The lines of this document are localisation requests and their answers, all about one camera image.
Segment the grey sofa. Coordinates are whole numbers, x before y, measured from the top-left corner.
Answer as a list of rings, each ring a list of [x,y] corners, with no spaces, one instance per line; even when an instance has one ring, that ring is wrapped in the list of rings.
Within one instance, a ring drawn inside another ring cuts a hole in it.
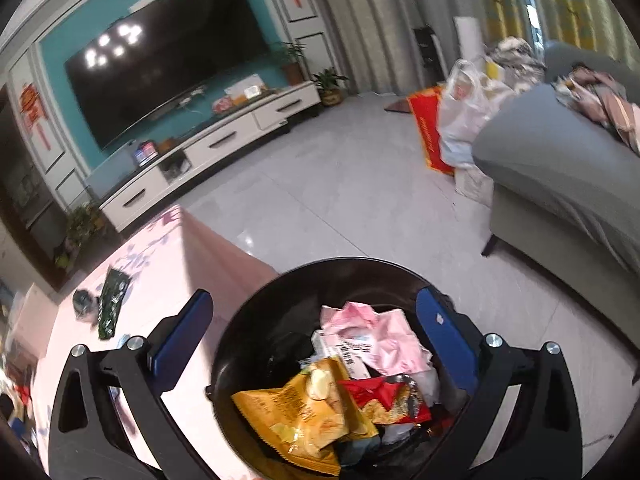
[[[639,159],[605,128],[561,104],[552,84],[577,63],[639,99],[626,64],[559,41],[544,46],[544,83],[506,104],[473,144],[494,181],[491,238],[546,269],[639,343]]]

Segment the potted plant on floor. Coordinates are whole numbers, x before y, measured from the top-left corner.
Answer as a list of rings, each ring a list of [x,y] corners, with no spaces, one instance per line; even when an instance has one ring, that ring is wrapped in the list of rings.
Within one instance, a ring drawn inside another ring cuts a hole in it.
[[[341,104],[344,99],[341,84],[349,81],[347,76],[340,75],[334,67],[329,67],[319,73],[313,74],[312,80],[318,89],[321,102],[325,107]]]

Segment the white tv cabinet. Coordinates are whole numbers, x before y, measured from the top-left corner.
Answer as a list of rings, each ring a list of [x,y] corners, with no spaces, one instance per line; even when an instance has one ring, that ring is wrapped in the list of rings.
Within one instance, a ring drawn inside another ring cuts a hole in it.
[[[251,100],[150,162],[116,188],[100,209],[116,231],[122,232],[206,170],[264,136],[288,128],[292,117],[306,110],[315,112],[319,104],[318,90],[311,81]]]

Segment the white plastic shopping bag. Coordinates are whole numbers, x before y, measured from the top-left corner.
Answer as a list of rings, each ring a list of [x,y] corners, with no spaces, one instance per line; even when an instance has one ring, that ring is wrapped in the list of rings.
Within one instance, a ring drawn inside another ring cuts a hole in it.
[[[509,87],[489,78],[472,62],[460,58],[454,63],[437,112],[440,154],[447,165],[472,165],[475,138],[509,92]]]

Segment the pink floral table cloth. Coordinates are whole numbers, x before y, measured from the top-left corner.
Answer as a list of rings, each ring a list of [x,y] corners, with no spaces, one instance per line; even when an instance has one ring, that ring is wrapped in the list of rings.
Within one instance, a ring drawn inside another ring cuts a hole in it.
[[[121,347],[131,336],[149,336],[174,315],[199,288],[214,300],[214,316],[174,390],[163,401],[201,458],[221,479],[255,479],[258,474],[236,456],[222,435],[205,395],[221,334],[235,312],[277,271],[215,233],[179,206],[156,216],[117,248],[80,288],[98,294],[108,269],[128,274],[131,283],[120,308],[116,333],[101,340],[90,324],[76,318],[73,299],[58,305],[46,356],[32,386],[40,460],[49,460],[49,434],[56,388],[70,350],[85,344],[92,351]]]

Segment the green snack wrapper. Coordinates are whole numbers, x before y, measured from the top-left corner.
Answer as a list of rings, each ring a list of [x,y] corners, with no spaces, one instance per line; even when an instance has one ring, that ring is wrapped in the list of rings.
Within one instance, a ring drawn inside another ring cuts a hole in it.
[[[111,339],[115,335],[119,312],[129,284],[128,274],[114,268],[108,269],[99,298],[99,340]]]

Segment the black round trash bin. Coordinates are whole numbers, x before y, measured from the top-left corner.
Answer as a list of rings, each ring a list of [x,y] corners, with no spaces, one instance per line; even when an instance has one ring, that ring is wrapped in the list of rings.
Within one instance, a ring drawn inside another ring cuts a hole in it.
[[[228,445],[265,479],[472,479],[489,429],[482,342],[402,266],[317,261],[235,313],[209,397]]]

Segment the yellow snack bag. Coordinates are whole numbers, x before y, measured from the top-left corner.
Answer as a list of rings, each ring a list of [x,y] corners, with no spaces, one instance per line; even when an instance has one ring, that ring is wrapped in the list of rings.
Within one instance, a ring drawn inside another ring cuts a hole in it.
[[[232,400],[265,444],[287,462],[337,476],[375,451],[381,439],[349,393],[336,356],[311,363],[281,388],[247,390]]]

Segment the large black television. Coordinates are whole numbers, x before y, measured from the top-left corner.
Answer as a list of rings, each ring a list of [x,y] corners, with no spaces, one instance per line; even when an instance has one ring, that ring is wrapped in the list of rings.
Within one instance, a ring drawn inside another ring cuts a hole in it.
[[[247,0],[156,0],[67,59],[100,148],[180,94],[268,53]]]

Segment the red snack bag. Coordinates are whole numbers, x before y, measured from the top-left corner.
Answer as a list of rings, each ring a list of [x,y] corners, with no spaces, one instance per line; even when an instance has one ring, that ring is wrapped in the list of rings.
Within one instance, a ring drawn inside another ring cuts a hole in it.
[[[375,425],[420,425],[432,420],[431,410],[418,384],[408,375],[340,380],[338,383]]]

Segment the red chinese knot decoration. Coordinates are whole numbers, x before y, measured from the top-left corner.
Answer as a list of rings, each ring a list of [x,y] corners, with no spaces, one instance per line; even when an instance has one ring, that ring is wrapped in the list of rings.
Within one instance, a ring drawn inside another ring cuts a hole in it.
[[[21,114],[25,125],[30,132],[37,133],[47,152],[51,151],[51,143],[44,132],[41,122],[48,120],[47,113],[42,105],[42,99],[34,84],[23,84],[20,94]]]

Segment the red gift bag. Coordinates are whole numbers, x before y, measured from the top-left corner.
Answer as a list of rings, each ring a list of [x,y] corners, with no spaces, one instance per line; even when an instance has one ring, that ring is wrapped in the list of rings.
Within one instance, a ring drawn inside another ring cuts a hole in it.
[[[442,153],[440,152],[437,114],[441,94],[442,88],[435,86],[414,92],[411,96],[408,96],[407,102],[410,112],[416,120],[427,167],[440,174],[452,177],[454,168],[442,160]]]

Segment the large dark planter plants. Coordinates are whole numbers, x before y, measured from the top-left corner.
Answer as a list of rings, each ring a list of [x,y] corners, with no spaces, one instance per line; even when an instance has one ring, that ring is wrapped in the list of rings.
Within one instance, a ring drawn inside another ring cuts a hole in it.
[[[65,237],[53,252],[54,265],[67,271],[75,263],[84,248],[96,234],[104,231],[106,220],[100,208],[93,202],[76,207],[68,216]]]

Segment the pink crumpled wrapper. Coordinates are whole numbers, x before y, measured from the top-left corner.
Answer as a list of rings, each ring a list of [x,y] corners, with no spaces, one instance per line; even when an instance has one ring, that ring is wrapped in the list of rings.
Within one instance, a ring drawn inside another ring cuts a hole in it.
[[[368,304],[352,301],[339,309],[324,306],[311,344],[319,358],[340,358],[349,378],[405,374],[416,382],[427,405],[439,402],[440,382],[432,354],[400,309],[378,313]]]

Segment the dark crumpled wrapper ball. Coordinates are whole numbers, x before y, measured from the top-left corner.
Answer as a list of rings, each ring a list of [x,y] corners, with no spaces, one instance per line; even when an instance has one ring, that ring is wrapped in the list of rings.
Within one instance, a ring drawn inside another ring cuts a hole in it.
[[[98,300],[87,289],[76,289],[72,296],[72,303],[78,320],[91,321],[98,316]]]

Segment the pile of clothes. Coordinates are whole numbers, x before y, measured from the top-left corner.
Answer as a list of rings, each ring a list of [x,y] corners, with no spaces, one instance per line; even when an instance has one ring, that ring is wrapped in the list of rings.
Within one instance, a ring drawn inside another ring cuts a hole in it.
[[[610,74],[576,63],[552,87],[561,104],[605,128],[639,155],[639,105],[627,99],[626,88]]]

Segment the potted plant by cabinet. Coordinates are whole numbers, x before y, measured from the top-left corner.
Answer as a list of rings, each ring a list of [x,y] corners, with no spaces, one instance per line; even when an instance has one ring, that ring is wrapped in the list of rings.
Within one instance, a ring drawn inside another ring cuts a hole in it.
[[[271,48],[273,62],[277,63],[290,86],[302,84],[304,74],[304,47],[297,41],[281,41]]]

